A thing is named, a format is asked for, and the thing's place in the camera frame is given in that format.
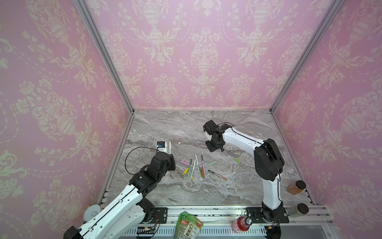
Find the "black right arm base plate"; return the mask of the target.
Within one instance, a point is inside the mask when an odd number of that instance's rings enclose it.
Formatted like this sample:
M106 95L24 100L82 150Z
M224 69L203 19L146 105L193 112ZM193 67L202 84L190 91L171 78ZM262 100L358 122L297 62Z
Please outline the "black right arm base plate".
M275 210L267 207L248 207L244 215L249 217L253 224L288 224L289 218L283 206Z

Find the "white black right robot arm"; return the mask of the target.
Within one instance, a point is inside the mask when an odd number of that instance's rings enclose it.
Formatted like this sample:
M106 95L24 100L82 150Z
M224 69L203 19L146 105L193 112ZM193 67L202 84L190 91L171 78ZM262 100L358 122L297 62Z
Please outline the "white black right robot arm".
M276 142L270 138L262 140L251 137L229 124L217 125L211 120L203 126L203 130L210 152L218 149L224 151L223 147L231 144L254 158L255 171L263 183L262 217L266 222L280 223L284 214L280 181L285 161Z

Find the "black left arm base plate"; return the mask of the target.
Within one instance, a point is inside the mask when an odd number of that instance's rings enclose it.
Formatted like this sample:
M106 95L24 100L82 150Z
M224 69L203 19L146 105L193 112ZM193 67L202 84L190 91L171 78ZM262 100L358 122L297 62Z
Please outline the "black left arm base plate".
M153 213L150 214L146 221L143 221L143 224L166 224L168 216L168 208L167 207L156 207L153 210Z

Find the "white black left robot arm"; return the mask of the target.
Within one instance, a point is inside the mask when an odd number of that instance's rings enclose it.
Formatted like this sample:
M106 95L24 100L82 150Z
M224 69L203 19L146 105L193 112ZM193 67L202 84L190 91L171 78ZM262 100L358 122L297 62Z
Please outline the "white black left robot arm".
M158 151L146 169L133 175L129 184L100 213L79 228L70 227L65 239L118 239L132 227L150 222L155 206L146 199L168 171L174 171L174 156Z

